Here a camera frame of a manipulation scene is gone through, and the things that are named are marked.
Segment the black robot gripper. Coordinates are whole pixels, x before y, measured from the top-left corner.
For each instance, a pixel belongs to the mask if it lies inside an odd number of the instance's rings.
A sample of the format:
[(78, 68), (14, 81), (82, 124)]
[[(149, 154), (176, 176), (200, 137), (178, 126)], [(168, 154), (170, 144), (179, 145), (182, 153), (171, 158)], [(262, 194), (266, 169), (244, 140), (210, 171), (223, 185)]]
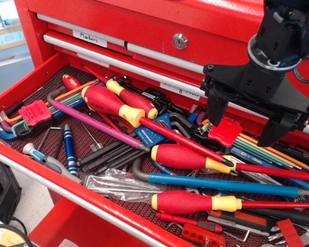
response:
[(216, 127), (229, 102), (268, 117), (257, 145), (270, 147), (289, 131), (302, 130), (309, 119), (309, 98), (287, 78), (309, 58), (309, 35), (255, 35), (247, 52), (244, 65), (205, 65), (200, 88), (208, 98), (208, 119)]

